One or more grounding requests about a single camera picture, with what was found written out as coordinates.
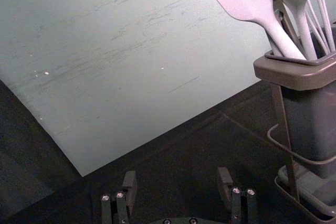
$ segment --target scratch mark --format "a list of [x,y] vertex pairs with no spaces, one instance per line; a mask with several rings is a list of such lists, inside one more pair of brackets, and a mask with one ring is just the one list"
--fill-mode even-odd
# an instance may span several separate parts
[[181,86],[178,86],[177,88],[175,88],[175,89],[169,91],[169,93],[174,92],[176,89],[179,89],[179,88],[181,88],[181,87],[187,85],[188,83],[190,83],[190,82],[196,80],[198,77],[199,77],[199,76],[195,77],[194,79],[191,79],[190,81],[186,82],[185,84],[182,84]]

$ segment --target screw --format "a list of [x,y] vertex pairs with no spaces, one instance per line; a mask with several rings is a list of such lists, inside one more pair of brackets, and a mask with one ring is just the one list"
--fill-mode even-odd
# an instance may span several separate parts
[[102,199],[103,201],[108,201],[108,200],[110,199],[110,196],[108,196],[108,195],[103,195],[103,196],[101,197],[101,199]]
[[250,195],[254,195],[255,194],[255,192],[252,189],[248,189],[247,193],[250,194]]
[[122,192],[117,193],[117,198],[122,198],[122,197],[124,197],[124,193]]
[[237,187],[233,188],[232,191],[233,191],[235,194],[239,194],[239,193],[240,193],[240,190],[239,190]]
[[194,219],[194,218],[191,218],[191,219],[189,220],[189,223],[190,223],[190,224],[197,224],[197,220]]

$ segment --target black table surface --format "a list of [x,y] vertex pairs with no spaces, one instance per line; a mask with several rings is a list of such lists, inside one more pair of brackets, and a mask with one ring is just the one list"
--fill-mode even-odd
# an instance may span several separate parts
[[276,124],[270,87],[247,88],[3,223],[100,223],[100,197],[121,187],[126,171],[137,173],[131,223],[198,217],[228,222],[216,168],[227,167],[235,185],[256,189],[260,223],[311,223],[274,184],[284,165],[267,142]]

